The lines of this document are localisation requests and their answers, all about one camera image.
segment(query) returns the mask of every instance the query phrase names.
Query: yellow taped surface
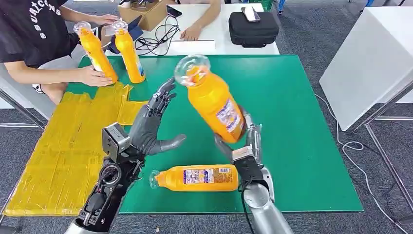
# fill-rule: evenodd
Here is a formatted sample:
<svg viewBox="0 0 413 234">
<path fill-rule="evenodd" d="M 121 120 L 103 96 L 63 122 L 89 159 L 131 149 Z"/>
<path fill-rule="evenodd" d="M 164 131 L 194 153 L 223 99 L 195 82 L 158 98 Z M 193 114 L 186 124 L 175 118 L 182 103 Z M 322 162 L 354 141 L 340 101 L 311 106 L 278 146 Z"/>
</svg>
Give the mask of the yellow taped surface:
<svg viewBox="0 0 413 234">
<path fill-rule="evenodd" d="M 139 112 L 143 105 L 146 105 L 148 101 L 125 101 L 120 107 L 119 116 L 117 122 L 120 125 L 132 125 L 135 120 L 136 114 Z"/>
<path fill-rule="evenodd" d="M 102 128 L 117 120 L 131 124 L 144 102 L 128 102 L 131 86 L 101 87 L 88 94 L 66 93 L 56 107 L 4 214 L 78 215 L 97 181 L 105 153 Z"/>
</svg>

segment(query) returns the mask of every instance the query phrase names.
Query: clear bottle cap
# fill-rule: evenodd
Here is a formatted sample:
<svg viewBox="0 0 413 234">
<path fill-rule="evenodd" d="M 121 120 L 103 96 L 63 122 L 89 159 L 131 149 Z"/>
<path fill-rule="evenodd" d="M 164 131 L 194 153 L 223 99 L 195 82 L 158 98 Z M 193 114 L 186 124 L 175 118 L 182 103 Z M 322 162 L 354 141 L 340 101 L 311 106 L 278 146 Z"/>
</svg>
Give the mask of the clear bottle cap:
<svg viewBox="0 0 413 234">
<path fill-rule="evenodd" d="M 149 175 L 149 186 L 150 186 L 152 189 L 157 189 L 157 188 L 159 188 L 158 181 L 156 180 L 156 177 L 155 177 L 155 176 L 157 176 L 157 175 L 159 175 L 159 171 L 157 171 L 157 170 L 153 170 L 153 171 L 150 173 L 150 175 Z"/>
<path fill-rule="evenodd" d="M 92 30 L 92 27 L 90 23 L 82 21 L 74 25 L 73 31 L 80 35 L 83 31 L 84 32 L 90 32 Z"/>
<path fill-rule="evenodd" d="M 128 24 L 125 21 L 119 20 L 112 24 L 116 34 L 123 34 L 128 31 Z"/>
<path fill-rule="evenodd" d="M 188 55 L 175 68 L 175 79 L 184 86 L 196 85 L 209 72 L 211 64 L 204 55 Z"/>
</svg>

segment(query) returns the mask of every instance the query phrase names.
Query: human hand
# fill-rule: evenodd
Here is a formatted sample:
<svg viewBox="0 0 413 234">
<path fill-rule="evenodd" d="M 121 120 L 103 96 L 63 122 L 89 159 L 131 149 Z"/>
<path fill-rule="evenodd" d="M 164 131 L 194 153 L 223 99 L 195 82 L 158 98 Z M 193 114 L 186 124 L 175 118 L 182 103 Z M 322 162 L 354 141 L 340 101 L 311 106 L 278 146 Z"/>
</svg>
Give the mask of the human hand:
<svg viewBox="0 0 413 234">
<path fill-rule="evenodd" d="M 104 72 L 95 71 L 93 66 L 83 67 L 77 69 L 77 75 L 79 82 L 87 84 L 89 86 L 107 86 L 112 84 L 112 79 L 106 77 Z"/>
<path fill-rule="evenodd" d="M 94 16 L 92 22 L 98 25 L 105 25 L 105 24 L 113 24 L 114 22 L 120 20 L 118 16 L 114 15 L 102 15 L 102 16 Z"/>
<path fill-rule="evenodd" d="M 197 24 L 193 24 L 191 27 L 187 28 L 181 33 L 181 39 L 184 40 L 198 40 L 201 34 L 202 28 Z"/>
</svg>

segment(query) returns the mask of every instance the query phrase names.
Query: black case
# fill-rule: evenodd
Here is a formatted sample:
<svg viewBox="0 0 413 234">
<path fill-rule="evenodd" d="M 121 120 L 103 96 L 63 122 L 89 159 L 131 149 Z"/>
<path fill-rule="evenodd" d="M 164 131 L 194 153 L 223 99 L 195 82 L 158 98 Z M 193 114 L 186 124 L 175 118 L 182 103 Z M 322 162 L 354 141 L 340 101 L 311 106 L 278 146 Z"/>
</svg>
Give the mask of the black case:
<svg viewBox="0 0 413 234">
<path fill-rule="evenodd" d="M 275 41 L 278 25 L 271 12 L 257 12 L 261 20 L 248 22 L 242 12 L 233 12 L 229 16 L 229 34 L 233 44 L 245 48 L 265 47 Z"/>
</svg>

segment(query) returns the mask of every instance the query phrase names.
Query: orange juice bottle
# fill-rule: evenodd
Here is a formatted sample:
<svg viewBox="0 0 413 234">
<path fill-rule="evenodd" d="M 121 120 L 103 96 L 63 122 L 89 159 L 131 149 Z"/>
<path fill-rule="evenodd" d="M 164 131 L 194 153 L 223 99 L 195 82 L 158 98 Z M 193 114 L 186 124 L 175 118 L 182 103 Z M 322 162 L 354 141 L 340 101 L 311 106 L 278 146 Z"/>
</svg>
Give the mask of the orange juice bottle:
<svg viewBox="0 0 413 234">
<path fill-rule="evenodd" d="M 117 75 L 108 57 L 106 57 L 102 50 L 102 43 L 92 33 L 91 25 L 88 22 L 79 22 L 75 24 L 73 30 L 79 35 L 80 42 L 89 56 L 94 69 L 104 72 L 105 76 L 112 78 L 114 83 L 117 82 Z"/>
<path fill-rule="evenodd" d="M 189 102 L 211 129 L 225 142 L 235 143 L 241 137 L 244 117 L 228 85 L 209 69 L 207 57 L 186 56 L 176 66 L 175 78 L 188 88 Z"/>
<path fill-rule="evenodd" d="M 165 187 L 178 192 L 226 192 L 238 187 L 238 172 L 232 164 L 176 166 L 152 171 L 152 188 Z"/>
<path fill-rule="evenodd" d="M 139 61 L 139 56 L 136 54 L 132 37 L 128 32 L 128 24 L 124 21 L 116 21 L 112 26 L 116 34 L 115 44 L 122 54 L 129 79 L 132 83 L 143 82 L 145 80 L 145 73 Z"/>
</svg>

